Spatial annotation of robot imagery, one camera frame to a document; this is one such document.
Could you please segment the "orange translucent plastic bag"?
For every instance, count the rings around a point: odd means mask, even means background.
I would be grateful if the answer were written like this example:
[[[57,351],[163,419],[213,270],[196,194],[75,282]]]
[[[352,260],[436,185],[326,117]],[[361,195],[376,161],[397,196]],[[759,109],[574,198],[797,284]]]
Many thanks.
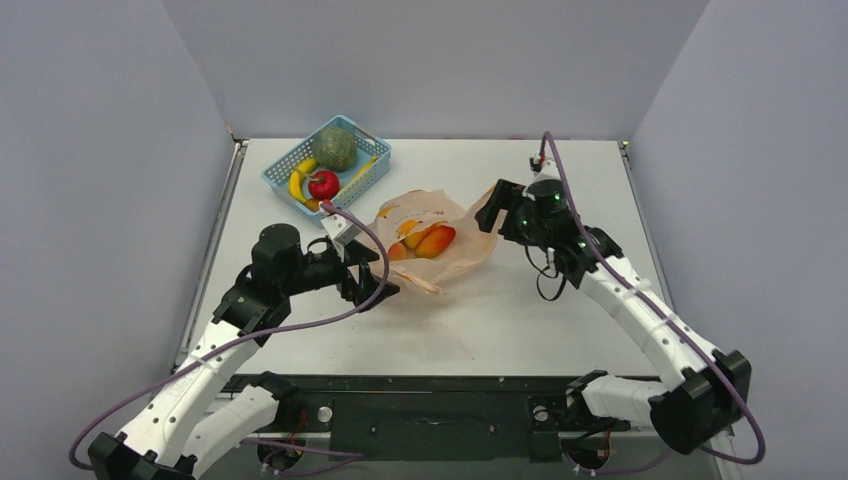
[[[387,250],[389,280],[437,295],[446,282],[481,266],[497,239],[480,229],[475,214],[493,191],[469,207],[442,190],[411,190],[383,203],[369,228]]]

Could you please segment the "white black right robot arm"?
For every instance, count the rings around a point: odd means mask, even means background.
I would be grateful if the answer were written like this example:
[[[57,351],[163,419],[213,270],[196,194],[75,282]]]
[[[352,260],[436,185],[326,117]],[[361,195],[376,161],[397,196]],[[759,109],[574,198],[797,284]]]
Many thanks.
[[[595,370],[572,382],[563,402],[572,424],[616,419],[649,426],[673,451],[690,454],[742,418],[748,359],[696,334],[602,229],[580,227],[559,181],[525,186],[500,179],[474,218],[483,232],[544,251],[557,277],[605,310],[657,372],[657,380],[639,381]]]

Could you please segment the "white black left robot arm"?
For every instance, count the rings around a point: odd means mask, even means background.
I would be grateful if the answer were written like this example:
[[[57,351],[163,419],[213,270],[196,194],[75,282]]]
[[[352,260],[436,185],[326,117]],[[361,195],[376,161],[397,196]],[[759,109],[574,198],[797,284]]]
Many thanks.
[[[117,433],[99,434],[88,448],[98,479],[196,479],[245,437],[270,426],[291,427],[298,416],[295,388],[265,372],[213,414],[212,401],[237,370],[291,313],[296,295],[334,287],[355,313],[398,292],[373,262],[389,262],[387,249],[369,249],[355,238],[353,223],[332,216],[323,237],[327,249],[308,253],[289,224],[262,230],[251,262],[224,294],[213,317],[177,371]]]

